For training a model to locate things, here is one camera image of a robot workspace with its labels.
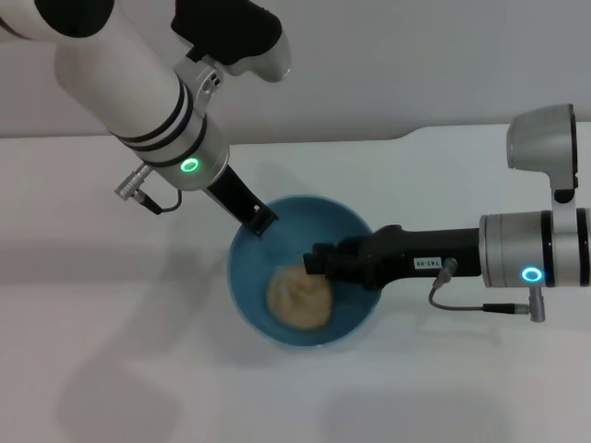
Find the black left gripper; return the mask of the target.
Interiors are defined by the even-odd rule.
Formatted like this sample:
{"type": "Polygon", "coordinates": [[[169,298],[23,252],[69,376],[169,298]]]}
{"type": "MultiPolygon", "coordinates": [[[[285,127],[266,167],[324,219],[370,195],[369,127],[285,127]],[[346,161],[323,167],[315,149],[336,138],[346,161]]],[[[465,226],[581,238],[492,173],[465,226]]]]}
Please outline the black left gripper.
{"type": "Polygon", "coordinates": [[[206,188],[207,193],[226,209],[247,230],[262,237],[270,226],[279,220],[267,206],[259,205],[258,198],[240,179],[234,169],[227,165],[217,179],[206,188]]]}

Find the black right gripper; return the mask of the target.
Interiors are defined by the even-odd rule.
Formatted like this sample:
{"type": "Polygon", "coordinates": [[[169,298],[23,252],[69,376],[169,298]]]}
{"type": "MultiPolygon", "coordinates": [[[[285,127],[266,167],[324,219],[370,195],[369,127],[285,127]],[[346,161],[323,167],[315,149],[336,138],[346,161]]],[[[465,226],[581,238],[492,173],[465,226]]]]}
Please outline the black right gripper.
{"type": "Polygon", "coordinates": [[[340,245],[316,243],[312,252],[303,255],[307,275],[357,283],[368,290],[402,279],[435,278],[446,265],[457,277],[481,274],[477,228],[410,232],[389,225],[340,245]],[[334,255],[342,252],[344,257],[334,255]]]}

